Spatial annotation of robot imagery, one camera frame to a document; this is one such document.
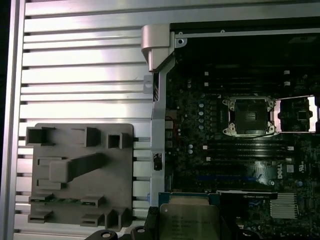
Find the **screw hole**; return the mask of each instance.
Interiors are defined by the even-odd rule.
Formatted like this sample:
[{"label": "screw hole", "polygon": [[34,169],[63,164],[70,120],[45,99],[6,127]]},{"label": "screw hole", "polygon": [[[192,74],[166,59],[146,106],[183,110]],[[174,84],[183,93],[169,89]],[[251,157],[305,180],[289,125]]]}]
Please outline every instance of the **screw hole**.
[{"label": "screw hole", "polygon": [[145,85],[146,88],[149,89],[149,88],[152,87],[152,82],[151,81],[146,81],[144,85]]},{"label": "screw hole", "polygon": [[103,237],[103,238],[109,238],[110,236],[111,236],[111,234],[108,232],[104,232],[101,234],[101,237]]}]

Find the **circuit board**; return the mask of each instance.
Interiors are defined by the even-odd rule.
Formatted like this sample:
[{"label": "circuit board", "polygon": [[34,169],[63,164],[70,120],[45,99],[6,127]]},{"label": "circuit board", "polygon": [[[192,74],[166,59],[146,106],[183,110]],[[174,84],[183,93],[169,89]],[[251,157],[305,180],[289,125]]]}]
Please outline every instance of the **circuit board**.
[{"label": "circuit board", "polygon": [[320,237],[320,135],[223,132],[230,119],[223,101],[250,96],[288,98],[282,130],[308,131],[308,98],[291,98],[314,94],[320,76],[310,69],[256,72],[176,62],[166,80],[165,160],[173,169],[167,191],[218,191],[222,213],[262,238]]}]

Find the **cpu socket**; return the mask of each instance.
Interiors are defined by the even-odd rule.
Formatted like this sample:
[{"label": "cpu socket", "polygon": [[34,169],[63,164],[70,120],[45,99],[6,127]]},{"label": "cpu socket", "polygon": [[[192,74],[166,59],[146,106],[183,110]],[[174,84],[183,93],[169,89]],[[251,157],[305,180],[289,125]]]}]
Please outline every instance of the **cpu socket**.
[{"label": "cpu socket", "polygon": [[269,136],[275,133],[275,100],[266,96],[241,96],[224,99],[228,106],[228,127],[223,133],[231,137]]}]

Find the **dell logo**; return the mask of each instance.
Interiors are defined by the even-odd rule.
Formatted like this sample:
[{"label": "dell logo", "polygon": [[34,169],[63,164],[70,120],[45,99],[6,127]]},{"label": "dell logo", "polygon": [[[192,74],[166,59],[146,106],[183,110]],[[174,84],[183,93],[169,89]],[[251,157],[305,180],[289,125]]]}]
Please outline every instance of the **dell logo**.
[{"label": "dell logo", "polygon": [[278,179],[282,179],[283,178],[283,176],[282,176],[282,163],[280,163],[278,165],[277,170],[278,170]]},{"label": "dell logo", "polygon": [[299,165],[299,172],[304,173],[305,172],[305,163],[304,161],[301,162]]}]

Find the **ribbed metal surface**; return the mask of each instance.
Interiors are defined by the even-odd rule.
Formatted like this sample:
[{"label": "ribbed metal surface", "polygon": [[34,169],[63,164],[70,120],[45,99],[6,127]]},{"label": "ribbed metal surface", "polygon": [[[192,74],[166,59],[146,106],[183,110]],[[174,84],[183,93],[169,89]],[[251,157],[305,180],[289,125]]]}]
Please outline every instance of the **ribbed metal surface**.
[{"label": "ribbed metal surface", "polygon": [[278,193],[278,198],[270,201],[270,214],[274,219],[296,219],[298,215],[296,194]]},{"label": "ribbed metal surface", "polygon": [[[36,123],[131,123],[135,143],[133,214],[146,217],[150,192],[152,96],[143,93],[141,54],[147,24],[317,16],[320,4],[278,0],[12,0],[1,233],[7,239],[83,239],[98,228],[28,223],[33,150],[26,127]],[[248,7],[248,3],[257,5]],[[221,4],[243,4],[226,8]],[[142,225],[135,221],[133,225]]]}]

